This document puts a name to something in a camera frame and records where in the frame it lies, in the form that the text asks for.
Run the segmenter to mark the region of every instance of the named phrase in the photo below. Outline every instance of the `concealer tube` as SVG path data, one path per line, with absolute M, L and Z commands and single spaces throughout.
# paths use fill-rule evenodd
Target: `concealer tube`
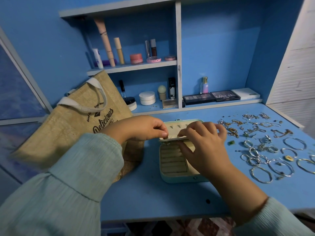
M 106 49 L 106 53 L 107 53 L 107 57 L 109 59 L 109 63 L 111 63 L 112 67 L 115 67 L 115 61 L 114 61 L 114 56 L 113 56 L 113 52 L 112 52 L 112 48 L 111 48 L 111 44 L 109 43 L 109 39 L 108 39 L 108 35 L 107 35 L 107 31 L 106 31 L 106 27 L 105 27 L 105 23 L 102 19 L 94 19 L 95 24 L 99 30 L 100 36 L 102 38 L 103 44 L 105 46 Z
M 119 37 L 114 38 L 114 42 L 115 42 L 115 46 L 116 46 L 119 62 L 120 62 L 120 64 L 125 64 L 124 55 L 123 55 L 123 51 L 121 49 L 121 44 L 120 44 Z

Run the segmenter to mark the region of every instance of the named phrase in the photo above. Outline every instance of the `open jewelry box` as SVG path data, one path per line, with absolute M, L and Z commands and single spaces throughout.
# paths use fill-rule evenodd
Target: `open jewelry box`
M 195 150 L 195 146 L 187 137 L 179 138 L 177 136 L 181 129 L 186 128 L 188 124 L 195 121 L 203 122 L 199 119 L 191 119 L 164 123 L 168 130 L 168 138 L 160 138 L 162 144 L 159 155 L 161 177 L 167 183 L 208 181 L 207 178 L 203 177 L 190 165 L 176 144 L 176 141 L 183 141 L 192 151 Z

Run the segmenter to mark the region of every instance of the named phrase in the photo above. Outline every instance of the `burlap tote bag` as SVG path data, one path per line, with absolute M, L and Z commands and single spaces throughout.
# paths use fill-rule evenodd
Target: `burlap tote bag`
M 113 122 L 132 117 L 105 71 L 69 97 L 63 97 L 38 130 L 12 155 L 40 170 L 53 166 L 84 133 L 97 133 Z M 124 167 L 115 181 L 139 165 L 144 142 L 122 144 Z

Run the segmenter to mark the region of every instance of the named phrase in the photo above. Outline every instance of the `light blue shirt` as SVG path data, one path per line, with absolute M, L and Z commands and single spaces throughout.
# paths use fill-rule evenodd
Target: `light blue shirt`
M 121 146 L 84 134 L 47 173 L 18 188 L 0 208 L 1 236 L 99 236 L 100 201 L 124 165 Z M 270 198 L 236 235 L 315 235 Z

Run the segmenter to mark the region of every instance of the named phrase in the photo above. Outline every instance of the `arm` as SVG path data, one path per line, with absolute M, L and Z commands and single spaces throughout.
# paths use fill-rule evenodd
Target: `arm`
M 149 116 L 84 134 L 47 173 L 18 188 L 0 208 L 1 236 L 100 235 L 100 201 L 124 165 L 120 144 L 166 137 Z
M 209 179 L 229 206 L 239 235 L 296 235 L 311 231 L 284 206 L 268 196 L 230 162 L 224 147 L 226 129 L 211 122 L 194 122 L 178 134 L 194 144 L 192 152 L 178 142 L 189 163 Z

